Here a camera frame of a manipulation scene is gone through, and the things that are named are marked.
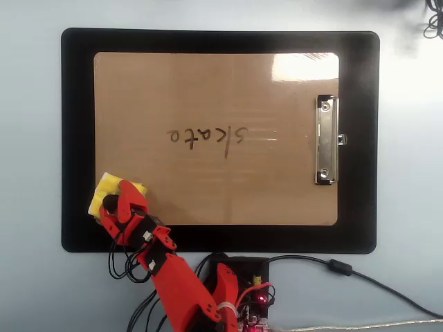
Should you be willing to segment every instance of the red led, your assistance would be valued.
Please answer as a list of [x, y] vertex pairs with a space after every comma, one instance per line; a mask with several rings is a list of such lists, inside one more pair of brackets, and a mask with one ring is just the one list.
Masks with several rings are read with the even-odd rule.
[[259, 299], [259, 301], [261, 301], [261, 302], [263, 302], [263, 303], [268, 302], [267, 297], [265, 297], [265, 296], [263, 296], [263, 295], [259, 295], [258, 299]]

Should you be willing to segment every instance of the screw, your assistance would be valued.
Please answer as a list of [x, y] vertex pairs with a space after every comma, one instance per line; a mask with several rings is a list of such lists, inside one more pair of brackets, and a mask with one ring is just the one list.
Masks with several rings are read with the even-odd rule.
[[327, 103], [327, 102], [324, 102], [324, 103], [322, 103], [322, 105], [321, 105], [321, 110], [322, 110], [323, 112], [328, 112], [330, 108], [331, 108], [331, 106], [330, 106], [329, 103]]

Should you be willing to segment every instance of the gray cable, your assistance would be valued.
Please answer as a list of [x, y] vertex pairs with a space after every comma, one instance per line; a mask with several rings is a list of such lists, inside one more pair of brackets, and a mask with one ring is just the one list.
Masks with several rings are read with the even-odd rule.
[[361, 330], [370, 330], [370, 329], [382, 329], [386, 327], [397, 327], [404, 325], [418, 325], [418, 324], [433, 324], [433, 323], [443, 323], [443, 320], [410, 320], [407, 322], [393, 322], [393, 323], [384, 323], [384, 324], [373, 324], [373, 325], [364, 325], [364, 326], [314, 326], [314, 327], [304, 327], [299, 329], [279, 329], [279, 328], [271, 328], [272, 332], [306, 332], [306, 331], [361, 331]]

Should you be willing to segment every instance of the brown clipboard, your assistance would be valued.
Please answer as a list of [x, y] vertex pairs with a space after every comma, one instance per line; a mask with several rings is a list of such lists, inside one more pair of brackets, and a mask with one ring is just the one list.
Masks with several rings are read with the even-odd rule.
[[333, 225], [316, 185], [316, 98], [333, 53], [98, 53], [96, 180], [143, 183], [167, 225]]

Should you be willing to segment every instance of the black cable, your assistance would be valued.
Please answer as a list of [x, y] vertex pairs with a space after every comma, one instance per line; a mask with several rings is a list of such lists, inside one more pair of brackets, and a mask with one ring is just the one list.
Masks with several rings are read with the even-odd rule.
[[126, 332], [132, 332], [132, 330], [134, 329], [134, 327], [135, 327], [138, 319], [140, 318], [141, 314], [147, 308], [147, 306], [150, 305], [150, 303], [152, 302], [152, 300], [155, 298], [156, 295], [157, 295], [157, 291], [154, 290], [151, 294], [149, 294], [146, 297], [145, 300], [143, 300], [143, 302], [141, 302], [138, 305], [136, 310], [132, 313], [131, 319], [129, 320], [129, 323], [127, 325]]
[[142, 279], [135, 277], [134, 274], [133, 274], [133, 270], [137, 266], [140, 265], [139, 262], [136, 262], [136, 263], [134, 263], [134, 262], [135, 262], [137, 256], [139, 256], [142, 252], [145, 252], [148, 249], [147, 246], [138, 249], [137, 251], [133, 252], [130, 255], [128, 255], [128, 253], [126, 251], [126, 247], [123, 246], [123, 251], [124, 251], [124, 253], [126, 255], [125, 269], [124, 269], [124, 271], [122, 273], [118, 273], [117, 272], [116, 265], [115, 265], [115, 260], [114, 260], [114, 255], [116, 253], [116, 246], [118, 245], [118, 240], [119, 240], [120, 237], [123, 237], [123, 236], [125, 236], [125, 231], [120, 232], [117, 235], [117, 237], [114, 239], [114, 241], [112, 242], [111, 247], [109, 249], [109, 252], [108, 252], [108, 271], [109, 271], [109, 274], [111, 275], [111, 277], [113, 277], [114, 279], [117, 279], [117, 280], [123, 279], [124, 277], [128, 277], [128, 279], [131, 282], [134, 282], [136, 284], [147, 282], [150, 279], [150, 277], [151, 277], [151, 274], [150, 274], [149, 271], [147, 272], [146, 276], [144, 278], [142, 278]]
[[329, 265], [329, 262], [324, 261], [323, 259], [319, 259], [319, 258], [315, 258], [315, 257], [310, 257], [310, 256], [304, 256], [304, 255], [282, 255], [282, 256], [275, 256], [272, 257], [270, 259], [267, 259], [266, 261], [264, 261], [262, 263], [262, 265], [266, 265], [271, 263], [272, 261], [280, 261], [281, 259], [301, 259], [304, 261], [315, 261], [316, 263], [320, 263], [320, 264], [324, 264], [324, 265]]
[[206, 263], [211, 257], [219, 256], [219, 255], [220, 255], [220, 256], [223, 256], [223, 257], [228, 257], [228, 255], [225, 254], [224, 252], [213, 252], [213, 253], [209, 254], [208, 256], [206, 256], [205, 258], [203, 258], [203, 259], [201, 260], [201, 262], [199, 263], [199, 265], [197, 265], [196, 268], [195, 268], [195, 270], [194, 270], [194, 273], [197, 274], [198, 278], [200, 278], [200, 274], [201, 274], [201, 271], [203, 270], [203, 267], [204, 267], [205, 263]]
[[[429, 18], [423, 36], [428, 39], [436, 37], [443, 39], [443, 0], [426, 0], [426, 5], [435, 14]], [[427, 32], [430, 30], [435, 30], [435, 34], [429, 35]]]
[[315, 261], [316, 263], [326, 265], [331, 271], [333, 271], [335, 273], [339, 273], [339, 274], [347, 275], [347, 276], [356, 275], [357, 277], [360, 277], [361, 279], [364, 279], [367, 282], [370, 282], [370, 283], [384, 289], [385, 291], [388, 291], [389, 293], [397, 296], [398, 298], [404, 300], [405, 302], [408, 302], [411, 306], [415, 307], [416, 309], [418, 309], [430, 316], [433, 316], [435, 318], [443, 319], [443, 315], [440, 315], [438, 313], [434, 313], [434, 312], [420, 306], [417, 302], [414, 302], [412, 299], [405, 296], [404, 294], [397, 292], [396, 290], [392, 289], [391, 287], [388, 287], [387, 285], [382, 284], [381, 282], [378, 282], [377, 280], [375, 280], [371, 277], [368, 277], [367, 275], [364, 275], [362, 273], [354, 271], [352, 269], [351, 265], [337, 261], [335, 259], [330, 259], [329, 261], [325, 261], [323, 259], [310, 257], [310, 256], [304, 256], [304, 255], [283, 255], [283, 256], [276, 256], [276, 257], [272, 257], [270, 259], [267, 259], [266, 261], [263, 262], [263, 266], [271, 263], [272, 261], [278, 261], [281, 259], [302, 259], [305, 261]]
[[367, 282], [373, 283], [374, 285], [384, 289], [385, 291], [388, 291], [389, 293], [391, 293], [391, 294], [399, 297], [400, 299], [408, 302], [411, 306], [414, 306], [416, 309], [418, 309], [420, 311], [423, 311], [424, 313], [427, 313], [430, 316], [433, 316], [433, 317], [439, 318], [439, 319], [443, 319], [443, 315], [440, 315], [438, 313], [434, 313], [434, 312], [432, 312], [432, 311], [430, 311], [430, 310], [420, 306], [417, 302], [414, 302], [409, 297], [401, 294], [400, 292], [397, 292], [395, 289], [392, 289], [391, 287], [389, 287], [389, 286], [387, 286], [385, 284], [382, 284], [381, 282], [378, 282], [377, 280], [375, 280], [375, 279], [373, 279], [371, 277], [368, 277], [367, 275], [364, 275], [364, 274], [359, 273], [357, 271], [352, 271], [352, 274], [356, 275], [357, 277], [360, 277], [361, 279], [366, 280]]
[[165, 324], [165, 321], [167, 319], [167, 315], [164, 315], [163, 318], [161, 319], [159, 325], [157, 326], [157, 330], [155, 330], [155, 332], [160, 332], [161, 327], [163, 326], [163, 324]]
[[156, 306], [156, 304], [157, 304], [159, 301], [160, 301], [160, 299], [157, 299], [157, 300], [152, 304], [151, 309], [150, 309], [149, 313], [147, 314], [145, 332], [147, 332], [147, 328], [148, 328], [148, 326], [149, 326], [149, 324], [150, 324], [150, 318], [151, 318], [152, 311], [154, 310], [154, 307]]

